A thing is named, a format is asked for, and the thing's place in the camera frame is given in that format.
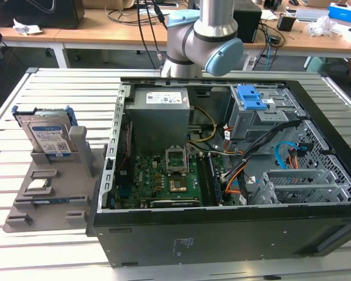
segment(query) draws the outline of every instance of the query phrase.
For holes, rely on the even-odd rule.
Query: floor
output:
[[[0,60],[0,106],[6,100],[28,67],[56,67],[57,62],[51,50],[46,56],[45,49],[34,48],[11,48],[3,49],[4,58]],[[148,56],[145,52],[136,54],[134,51],[115,50],[109,51],[110,62],[103,63],[99,50],[68,50],[68,57],[72,68],[151,68]],[[157,66],[158,60],[154,52],[151,56]],[[237,70],[242,69],[245,57],[242,57]],[[306,57],[280,56],[273,64],[271,71],[305,71],[303,68]],[[333,80],[351,96],[351,88],[348,85],[346,63],[337,60],[328,74]],[[264,70],[265,65],[258,64],[255,70]]]

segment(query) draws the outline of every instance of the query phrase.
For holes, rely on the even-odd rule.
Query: aluminum profile table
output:
[[[32,148],[10,113],[13,105],[74,108],[92,147],[109,138],[120,77],[153,70],[38,69],[26,73],[0,109],[0,280],[351,280],[351,241],[322,258],[280,259],[113,270],[84,229],[7,234],[2,226],[31,162]],[[312,73],[237,71],[227,77],[298,80],[351,146],[351,100],[330,79]]]

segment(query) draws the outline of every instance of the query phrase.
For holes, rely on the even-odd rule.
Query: power supply label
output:
[[[34,126],[31,130],[45,154],[56,157],[71,154],[67,141],[62,138],[63,130],[60,126]]]
[[[148,92],[147,104],[182,104],[180,92]]]

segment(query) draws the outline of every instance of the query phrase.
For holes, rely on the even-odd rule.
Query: cardboard box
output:
[[[329,17],[351,22],[351,6],[342,6],[331,3],[329,6]]]
[[[131,8],[135,0],[82,0],[83,7],[88,9],[104,9],[109,10],[123,10]]]

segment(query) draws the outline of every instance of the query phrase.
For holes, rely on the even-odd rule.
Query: desk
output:
[[[288,4],[288,0],[283,1],[279,12],[283,11],[286,6],[294,8]],[[298,9],[317,9],[312,7],[302,6],[301,2]],[[267,25],[272,28],[277,28],[277,21],[267,21]],[[304,28],[307,23],[295,21],[291,32],[281,32],[286,42],[278,51],[280,56],[314,56],[314,57],[345,57],[351,58],[351,43],[346,42],[342,36],[333,34],[329,36],[311,37]],[[264,39],[262,32],[256,36],[256,40]]]
[[[283,11],[288,4],[285,0],[278,10]],[[276,28],[277,21],[267,21],[269,26]],[[333,35],[311,37],[302,32],[306,23],[295,22],[291,32],[282,32],[286,38],[285,45],[278,51],[280,56],[320,56],[351,58],[351,43],[343,37]],[[69,67],[66,49],[101,49],[101,50],[144,50],[137,26],[126,26],[112,22],[106,17],[104,10],[86,9],[85,17],[78,29],[45,29],[40,35],[24,37],[14,33],[12,28],[0,28],[3,40],[8,46],[16,47],[51,47],[54,49],[58,66]],[[166,50],[167,32],[162,25],[154,25],[156,39],[160,50]],[[149,26],[143,27],[144,38],[149,50],[155,50],[154,40]],[[265,38],[258,31],[252,44],[245,44],[248,57],[244,70],[252,70],[257,56],[265,47]]]
[[[39,69],[23,76],[0,109],[0,280],[262,280],[263,275],[280,275],[292,281],[351,281],[351,241],[320,258],[112,270],[98,240],[86,237],[84,229],[3,232],[1,228],[29,168],[32,148],[14,120],[11,108],[16,104],[39,108],[70,105],[78,123],[88,128],[91,146],[101,147],[109,139],[120,77],[158,75],[153,70]],[[260,79],[263,76],[266,80],[299,81],[336,129],[351,139],[351,100],[328,78],[316,73],[276,71],[233,71],[226,77]]]

